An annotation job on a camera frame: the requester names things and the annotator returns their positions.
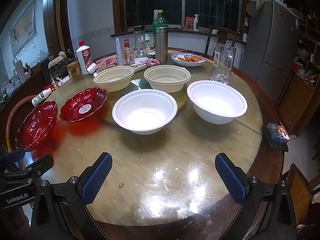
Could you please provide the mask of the red glass plate plain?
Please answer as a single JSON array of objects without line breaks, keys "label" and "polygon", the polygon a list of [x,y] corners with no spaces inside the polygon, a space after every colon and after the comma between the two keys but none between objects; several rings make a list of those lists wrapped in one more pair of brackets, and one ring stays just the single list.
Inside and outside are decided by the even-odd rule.
[{"label": "red glass plate plain", "polygon": [[17,148],[32,152],[44,145],[57,122],[56,101],[46,101],[27,115],[16,136]]}]

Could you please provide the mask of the red glass plate with sticker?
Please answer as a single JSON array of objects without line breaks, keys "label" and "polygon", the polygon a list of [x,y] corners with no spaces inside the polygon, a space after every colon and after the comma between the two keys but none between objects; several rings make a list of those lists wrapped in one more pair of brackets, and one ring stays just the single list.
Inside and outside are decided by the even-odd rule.
[{"label": "red glass plate with sticker", "polygon": [[86,88],[69,98],[60,109],[63,122],[78,122],[99,110],[108,97],[104,88]]}]

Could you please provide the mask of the white foam bowl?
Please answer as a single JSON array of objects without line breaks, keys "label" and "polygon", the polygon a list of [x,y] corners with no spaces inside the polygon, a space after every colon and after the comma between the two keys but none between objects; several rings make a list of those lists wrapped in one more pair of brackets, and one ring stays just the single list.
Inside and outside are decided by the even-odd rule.
[{"label": "white foam bowl", "polygon": [[177,110],[177,102],[170,94],[142,89],[122,96],[112,108],[112,118],[128,131],[150,135],[171,122]]},{"label": "white foam bowl", "polygon": [[211,124],[227,124],[247,111],[244,96],[224,83],[195,81],[188,86],[187,94],[198,116]]}]

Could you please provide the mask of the beige plastic bowl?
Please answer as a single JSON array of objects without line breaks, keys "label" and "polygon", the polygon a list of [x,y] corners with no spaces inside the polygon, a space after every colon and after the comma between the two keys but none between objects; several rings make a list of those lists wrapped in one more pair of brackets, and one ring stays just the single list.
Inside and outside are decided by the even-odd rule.
[{"label": "beige plastic bowl", "polygon": [[116,92],[129,85],[134,73],[134,69],[130,66],[117,66],[103,70],[93,81],[107,92]]},{"label": "beige plastic bowl", "polygon": [[144,72],[144,79],[153,89],[175,93],[191,79],[191,74],[183,67],[160,65],[147,69]]}]

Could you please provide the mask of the gold glitter turntable mat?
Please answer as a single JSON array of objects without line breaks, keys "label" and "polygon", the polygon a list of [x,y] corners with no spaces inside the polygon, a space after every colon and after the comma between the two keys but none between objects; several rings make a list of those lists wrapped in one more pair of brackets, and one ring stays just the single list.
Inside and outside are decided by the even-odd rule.
[{"label": "gold glitter turntable mat", "polygon": [[123,123],[143,118],[156,118],[164,123],[187,103],[187,87],[184,84],[178,92],[166,93],[152,89],[145,79],[134,79],[126,88],[108,93],[107,101],[98,111],[99,119],[115,124],[113,111],[119,110],[118,119]]}]

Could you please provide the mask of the dark quilted jacket fur collar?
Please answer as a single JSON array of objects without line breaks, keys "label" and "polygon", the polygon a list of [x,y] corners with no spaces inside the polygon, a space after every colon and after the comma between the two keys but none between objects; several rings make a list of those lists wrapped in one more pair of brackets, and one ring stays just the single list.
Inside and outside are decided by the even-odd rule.
[{"label": "dark quilted jacket fur collar", "polygon": [[50,77],[55,82],[63,80],[65,77],[69,76],[67,66],[75,61],[76,57],[70,50],[66,52],[59,52],[58,57],[50,61],[48,64]]}]

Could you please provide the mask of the gold lid glass jar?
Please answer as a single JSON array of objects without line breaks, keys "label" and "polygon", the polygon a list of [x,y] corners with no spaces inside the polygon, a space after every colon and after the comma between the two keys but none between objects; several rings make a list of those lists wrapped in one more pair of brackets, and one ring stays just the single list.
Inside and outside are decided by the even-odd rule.
[{"label": "gold lid glass jar", "polygon": [[67,70],[70,79],[77,79],[82,75],[78,60],[68,64]]}]

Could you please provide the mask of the white liquor bottle red cap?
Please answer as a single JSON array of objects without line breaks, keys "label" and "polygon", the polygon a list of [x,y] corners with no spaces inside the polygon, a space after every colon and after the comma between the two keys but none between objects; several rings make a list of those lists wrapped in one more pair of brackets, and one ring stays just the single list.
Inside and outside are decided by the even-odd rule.
[{"label": "white liquor bottle red cap", "polygon": [[92,64],[91,49],[84,41],[79,41],[79,48],[76,50],[79,66],[83,75],[89,74],[88,67]]}]

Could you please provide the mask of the grey refrigerator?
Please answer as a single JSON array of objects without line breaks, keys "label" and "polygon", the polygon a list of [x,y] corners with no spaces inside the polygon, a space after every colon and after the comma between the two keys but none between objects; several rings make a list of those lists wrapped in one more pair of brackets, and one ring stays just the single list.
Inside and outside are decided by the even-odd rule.
[{"label": "grey refrigerator", "polygon": [[240,70],[276,106],[297,51],[298,19],[276,1],[266,1],[249,22]]}]

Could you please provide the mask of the blue white plate with food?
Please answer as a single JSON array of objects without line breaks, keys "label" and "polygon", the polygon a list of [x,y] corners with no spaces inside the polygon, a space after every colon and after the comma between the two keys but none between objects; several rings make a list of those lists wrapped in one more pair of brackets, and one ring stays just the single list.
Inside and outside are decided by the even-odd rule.
[{"label": "blue white plate with food", "polygon": [[206,62],[204,57],[192,53],[172,54],[171,59],[179,66],[183,67],[198,67]]}]

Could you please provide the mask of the small clear liquor bottle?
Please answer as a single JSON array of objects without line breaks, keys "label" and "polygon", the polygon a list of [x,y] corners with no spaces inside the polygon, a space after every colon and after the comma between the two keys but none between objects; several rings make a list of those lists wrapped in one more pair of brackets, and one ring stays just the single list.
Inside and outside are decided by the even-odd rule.
[{"label": "small clear liquor bottle", "polygon": [[135,52],[130,47],[129,39],[124,40],[123,61],[127,66],[131,66],[135,63]]}]

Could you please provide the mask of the clear glass jar black lid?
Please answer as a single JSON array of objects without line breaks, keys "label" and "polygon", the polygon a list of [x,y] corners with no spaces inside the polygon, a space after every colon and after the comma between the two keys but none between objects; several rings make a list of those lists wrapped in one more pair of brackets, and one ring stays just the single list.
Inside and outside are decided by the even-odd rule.
[{"label": "clear glass jar black lid", "polygon": [[145,57],[146,45],[145,45],[145,27],[142,25],[135,26],[133,28],[135,38],[135,50],[137,57]]}]

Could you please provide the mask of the white spray bottle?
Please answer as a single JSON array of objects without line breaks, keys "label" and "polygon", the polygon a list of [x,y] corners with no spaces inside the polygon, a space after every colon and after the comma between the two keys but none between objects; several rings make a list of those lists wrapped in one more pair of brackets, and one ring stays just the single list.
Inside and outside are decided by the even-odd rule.
[{"label": "white spray bottle", "polygon": [[194,17],[193,31],[199,31],[199,15],[198,14],[195,14],[195,17]]}]

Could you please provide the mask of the stainless steel thermos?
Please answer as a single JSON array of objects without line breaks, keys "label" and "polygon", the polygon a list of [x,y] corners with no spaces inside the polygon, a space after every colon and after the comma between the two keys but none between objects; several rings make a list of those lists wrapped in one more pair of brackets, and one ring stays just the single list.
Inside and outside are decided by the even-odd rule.
[{"label": "stainless steel thermos", "polygon": [[156,59],[160,62],[166,62],[168,58],[168,28],[157,27],[155,29],[155,52]]}]

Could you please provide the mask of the green plastic bottle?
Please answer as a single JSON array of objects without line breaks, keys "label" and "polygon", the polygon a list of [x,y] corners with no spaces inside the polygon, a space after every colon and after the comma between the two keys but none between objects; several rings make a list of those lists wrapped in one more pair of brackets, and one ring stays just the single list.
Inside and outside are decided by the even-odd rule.
[{"label": "green plastic bottle", "polygon": [[163,16],[163,10],[157,10],[157,16],[153,20],[152,23],[152,32],[153,32],[153,48],[155,48],[156,40],[155,40],[155,32],[158,27],[168,27],[168,22]]}]

